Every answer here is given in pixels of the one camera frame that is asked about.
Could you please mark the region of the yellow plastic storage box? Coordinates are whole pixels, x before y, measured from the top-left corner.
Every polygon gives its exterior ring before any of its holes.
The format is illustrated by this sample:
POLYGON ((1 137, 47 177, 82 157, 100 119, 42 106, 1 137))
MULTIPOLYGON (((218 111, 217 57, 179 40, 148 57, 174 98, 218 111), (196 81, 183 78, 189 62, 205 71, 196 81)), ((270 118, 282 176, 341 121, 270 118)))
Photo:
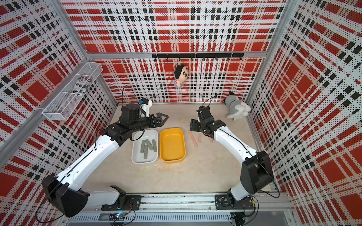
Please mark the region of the yellow plastic storage box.
POLYGON ((179 163, 186 156, 184 133, 180 128, 165 129, 160 134, 160 157, 165 163, 179 163))

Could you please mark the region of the green folding knife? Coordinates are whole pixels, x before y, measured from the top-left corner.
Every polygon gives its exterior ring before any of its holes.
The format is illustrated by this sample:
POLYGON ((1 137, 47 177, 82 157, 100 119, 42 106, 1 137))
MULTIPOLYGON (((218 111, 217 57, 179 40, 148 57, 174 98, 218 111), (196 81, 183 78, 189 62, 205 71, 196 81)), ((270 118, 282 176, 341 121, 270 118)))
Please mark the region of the green folding knife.
POLYGON ((154 139, 152 140, 152 146, 153 146, 153 151, 157 153, 158 152, 157 142, 154 139))
POLYGON ((143 141, 141 142, 141 148, 140 148, 140 152, 141 152, 141 153, 144 153, 145 145, 146 145, 146 141, 143 140, 143 141))
POLYGON ((147 140, 145 140, 145 142, 146 142, 146 144, 147 144, 147 146, 148 146, 148 148, 149 148, 149 150, 154 150, 154 148, 153 148, 153 144, 147 139, 147 140))
POLYGON ((148 146, 147 145, 145 145, 145 148, 144 148, 144 153, 143 153, 143 158, 145 159, 145 160, 147 160, 147 158, 148 158, 148 146))

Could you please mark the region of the white plastic storage box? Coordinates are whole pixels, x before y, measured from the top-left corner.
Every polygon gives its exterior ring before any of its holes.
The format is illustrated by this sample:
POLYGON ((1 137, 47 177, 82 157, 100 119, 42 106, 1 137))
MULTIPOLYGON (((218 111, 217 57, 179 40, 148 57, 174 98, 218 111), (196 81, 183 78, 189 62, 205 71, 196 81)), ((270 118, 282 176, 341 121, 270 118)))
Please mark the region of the white plastic storage box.
POLYGON ((136 165, 153 165, 158 160, 158 132, 145 130, 133 137, 132 162, 136 165))

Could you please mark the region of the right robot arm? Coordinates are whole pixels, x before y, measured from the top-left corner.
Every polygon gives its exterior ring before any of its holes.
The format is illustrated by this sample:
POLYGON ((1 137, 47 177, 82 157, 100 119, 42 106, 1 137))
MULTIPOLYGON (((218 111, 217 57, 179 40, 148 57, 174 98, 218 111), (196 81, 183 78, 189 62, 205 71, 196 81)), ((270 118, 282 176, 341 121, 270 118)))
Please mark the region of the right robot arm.
POLYGON ((258 152, 237 138, 223 121, 214 120, 209 106, 201 106, 197 115, 197 120, 190 121, 190 130, 222 144, 241 165, 239 183, 229 189, 226 196, 228 205, 239 209, 245 199, 274 181, 270 157, 265 151, 258 152))

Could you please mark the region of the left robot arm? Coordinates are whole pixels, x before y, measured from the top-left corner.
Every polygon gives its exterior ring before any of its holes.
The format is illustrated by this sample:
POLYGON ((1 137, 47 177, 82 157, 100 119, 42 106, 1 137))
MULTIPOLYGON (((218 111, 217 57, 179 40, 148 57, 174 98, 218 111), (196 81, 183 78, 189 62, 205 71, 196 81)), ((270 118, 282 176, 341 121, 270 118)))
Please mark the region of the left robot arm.
POLYGON ((122 107, 118 121, 106 127, 101 136, 79 159, 57 176, 47 176, 42 181, 46 199, 62 214, 70 218, 84 208, 110 205, 122 208, 127 205, 126 192, 117 186, 104 191, 86 191, 82 185, 91 173, 135 132, 162 127, 168 115, 147 115, 138 104, 122 107))

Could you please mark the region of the grey white plush toy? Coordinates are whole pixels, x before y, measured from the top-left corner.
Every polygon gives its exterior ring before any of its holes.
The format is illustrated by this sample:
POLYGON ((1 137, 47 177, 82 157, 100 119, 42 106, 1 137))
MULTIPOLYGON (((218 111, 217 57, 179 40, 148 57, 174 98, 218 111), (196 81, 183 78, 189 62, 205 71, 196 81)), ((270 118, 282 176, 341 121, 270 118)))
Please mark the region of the grey white plush toy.
POLYGON ((248 116, 251 111, 251 107, 241 101, 232 91, 229 92, 229 95, 223 100, 223 102, 229 109, 227 118, 233 119, 233 121, 237 121, 248 116))

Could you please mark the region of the cartoon boy doll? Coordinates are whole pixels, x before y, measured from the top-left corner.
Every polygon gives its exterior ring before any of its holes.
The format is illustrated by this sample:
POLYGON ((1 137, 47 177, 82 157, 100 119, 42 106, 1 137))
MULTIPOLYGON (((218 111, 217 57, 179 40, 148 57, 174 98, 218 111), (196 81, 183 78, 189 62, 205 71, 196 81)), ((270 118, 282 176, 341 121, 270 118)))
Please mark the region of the cartoon boy doll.
POLYGON ((177 89, 181 89, 183 87, 183 83, 189 77, 188 67, 185 65, 179 65, 176 67, 174 71, 174 86, 177 89))

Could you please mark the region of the striped can in basket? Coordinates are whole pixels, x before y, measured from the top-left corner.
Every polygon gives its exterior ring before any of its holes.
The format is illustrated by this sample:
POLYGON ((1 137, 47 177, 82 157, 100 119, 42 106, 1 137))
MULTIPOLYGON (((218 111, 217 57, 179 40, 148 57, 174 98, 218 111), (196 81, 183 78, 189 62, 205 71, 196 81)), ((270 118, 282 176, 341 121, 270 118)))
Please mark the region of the striped can in basket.
POLYGON ((91 79, 87 76, 80 76, 76 81, 73 93, 77 96, 83 96, 88 92, 88 88, 90 87, 91 79))

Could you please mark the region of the green circuit board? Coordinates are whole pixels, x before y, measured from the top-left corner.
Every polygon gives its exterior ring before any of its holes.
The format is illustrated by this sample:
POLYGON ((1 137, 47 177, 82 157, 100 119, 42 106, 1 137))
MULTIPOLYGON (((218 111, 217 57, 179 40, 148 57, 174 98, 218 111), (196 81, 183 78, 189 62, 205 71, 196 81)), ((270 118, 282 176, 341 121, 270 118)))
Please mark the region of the green circuit board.
POLYGON ((109 221, 122 221, 126 217, 125 213, 111 213, 108 217, 109 221))

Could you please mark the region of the black hook rail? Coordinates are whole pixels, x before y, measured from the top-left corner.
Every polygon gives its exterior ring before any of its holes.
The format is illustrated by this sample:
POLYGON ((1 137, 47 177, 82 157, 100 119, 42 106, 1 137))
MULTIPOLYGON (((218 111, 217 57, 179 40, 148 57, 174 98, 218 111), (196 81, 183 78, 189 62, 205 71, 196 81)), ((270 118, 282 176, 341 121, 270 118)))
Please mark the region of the black hook rail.
POLYGON ((184 59, 184 58, 243 58, 244 53, 157 53, 152 54, 153 59, 184 59))

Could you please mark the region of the metal base rail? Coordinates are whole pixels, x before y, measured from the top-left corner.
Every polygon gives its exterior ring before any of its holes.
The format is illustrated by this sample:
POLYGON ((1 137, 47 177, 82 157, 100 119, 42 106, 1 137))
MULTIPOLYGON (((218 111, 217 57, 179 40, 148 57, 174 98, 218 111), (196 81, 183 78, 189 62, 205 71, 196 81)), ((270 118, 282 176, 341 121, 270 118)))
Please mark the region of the metal base rail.
POLYGON ((278 199, 259 193, 245 199, 240 208, 231 208, 225 193, 164 193, 130 194, 129 207, 87 208, 62 225, 98 223, 106 226, 134 226, 136 223, 225 222, 228 226, 240 224, 296 226, 289 196, 282 193, 278 199), (122 221, 109 221, 111 213, 125 213, 122 221))

